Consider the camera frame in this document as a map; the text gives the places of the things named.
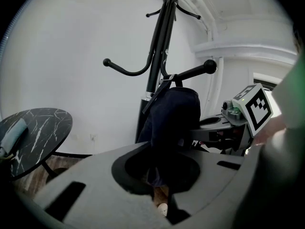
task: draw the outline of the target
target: black marble table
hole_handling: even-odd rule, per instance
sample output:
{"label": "black marble table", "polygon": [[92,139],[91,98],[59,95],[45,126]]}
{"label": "black marble table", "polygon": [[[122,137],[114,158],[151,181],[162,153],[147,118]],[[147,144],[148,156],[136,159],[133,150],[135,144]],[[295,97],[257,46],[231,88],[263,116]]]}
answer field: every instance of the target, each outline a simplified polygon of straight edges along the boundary
{"label": "black marble table", "polygon": [[45,160],[63,143],[72,129],[72,116],[64,110],[37,108],[13,114],[0,122],[0,140],[23,118],[27,129],[16,142],[10,163],[11,179],[19,179],[43,165],[51,177],[56,174]]}

